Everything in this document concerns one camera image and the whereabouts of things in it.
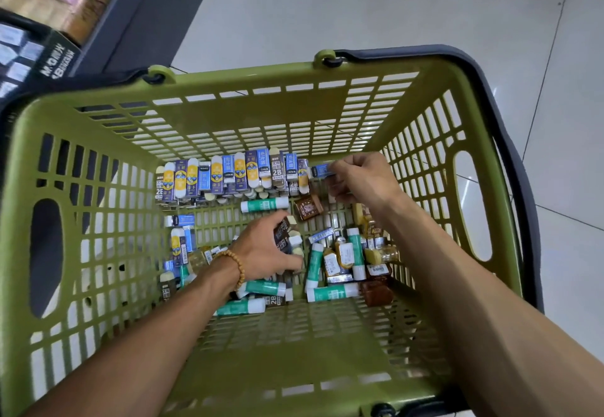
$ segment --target hand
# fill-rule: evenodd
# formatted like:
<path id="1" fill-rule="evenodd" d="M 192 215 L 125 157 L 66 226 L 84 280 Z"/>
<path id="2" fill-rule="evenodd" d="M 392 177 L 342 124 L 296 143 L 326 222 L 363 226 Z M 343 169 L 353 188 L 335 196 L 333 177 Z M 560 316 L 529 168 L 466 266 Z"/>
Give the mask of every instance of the hand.
<path id="1" fill-rule="evenodd" d="M 381 221 L 392 203 L 407 198 L 386 158 L 380 153 L 355 153 L 329 165 L 334 177 L 326 178 L 329 193 L 338 202 L 361 202 Z"/>
<path id="2" fill-rule="evenodd" d="M 243 263 L 245 280 L 265 279 L 285 269 L 302 268 L 301 256 L 285 254 L 275 245 L 273 230 L 287 215 L 286 211 L 277 210 L 253 220 L 230 246 Z"/>

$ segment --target green shopping basket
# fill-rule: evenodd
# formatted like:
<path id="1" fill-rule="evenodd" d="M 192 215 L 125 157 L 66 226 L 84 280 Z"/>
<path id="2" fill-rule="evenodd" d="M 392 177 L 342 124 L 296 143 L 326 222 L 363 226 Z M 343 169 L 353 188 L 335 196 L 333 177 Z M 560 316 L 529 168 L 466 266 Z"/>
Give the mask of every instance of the green shopping basket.
<path id="1" fill-rule="evenodd" d="M 455 177 L 455 155 L 468 152 L 492 243 L 481 264 L 542 308 L 536 208 L 522 162 L 479 67 L 454 48 L 325 50 L 308 63 L 71 78 L 13 96 L 1 125 L 4 417 L 19 415 L 159 301 L 170 248 L 155 169 L 168 160 L 277 146 L 316 164 L 381 151 L 401 188 L 473 254 Z M 194 212 L 198 244 L 210 246 L 229 244 L 258 215 L 237 204 Z M 329 204 L 302 233 L 351 223 L 350 206 Z M 412 277 L 402 265 L 393 276 L 390 306 L 308 304 L 298 286 L 288 306 L 214 319 L 164 413 L 459 410 Z"/>

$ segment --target bracelet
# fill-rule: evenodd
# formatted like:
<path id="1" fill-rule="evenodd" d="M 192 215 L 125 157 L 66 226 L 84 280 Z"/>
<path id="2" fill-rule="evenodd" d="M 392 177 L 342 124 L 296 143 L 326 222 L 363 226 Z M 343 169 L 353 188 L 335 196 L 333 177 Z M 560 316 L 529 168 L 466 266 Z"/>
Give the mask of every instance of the bracelet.
<path id="1" fill-rule="evenodd" d="M 231 252 L 230 250 L 225 250 L 220 253 L 216 253 L 214 255 L 213 259 L 216 259 L 220 256 L 228 256 L 229 258 L 231 258 L 233 261 L 235 261 L 237 263 L 237 267 L 239 268 L 239 280 L 237 282 L 237 286 L 235 287 L 235 291 L 239 290 L 239 288 L 241 288 L 241 286 L 245 282 L 245 270 L 243 268 L 243 264 L 241 263 L 241 260 L 235 253 Z"/>

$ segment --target forearm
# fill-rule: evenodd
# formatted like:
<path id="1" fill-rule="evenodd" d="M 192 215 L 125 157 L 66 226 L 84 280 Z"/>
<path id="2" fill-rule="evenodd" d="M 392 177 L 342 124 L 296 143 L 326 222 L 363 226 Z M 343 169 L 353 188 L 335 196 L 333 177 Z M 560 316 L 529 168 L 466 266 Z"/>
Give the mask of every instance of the forearm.
<path id="1" fill-rule="evenodd" d="M 35 403 L 26 417 L 155 416 L 197 337 L 238 279 L 229 258 L 101 348 Z"/>
<path id="2" fill-rule="evenodd" d="M 600 414 L 600 362 L 467 255 L 413 201 L 401 196 L 392 210 L 385 226 L 478 417 Z"/>

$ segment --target tiled floor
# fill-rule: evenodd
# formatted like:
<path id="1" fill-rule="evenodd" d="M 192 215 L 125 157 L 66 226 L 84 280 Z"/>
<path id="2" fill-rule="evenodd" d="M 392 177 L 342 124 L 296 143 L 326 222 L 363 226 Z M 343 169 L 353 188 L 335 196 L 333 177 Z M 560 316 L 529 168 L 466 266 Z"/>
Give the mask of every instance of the tiled floor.
<path id="1" fill-rule="evenodd" d="M 484 69 L 538 204 L 546 314 L 604 360 L 604 0 L 204 0 L 173 66 L 311 60 L 322 48 L 445 43 Z M 476 176 L 458 170 L 488 253 Z"/>

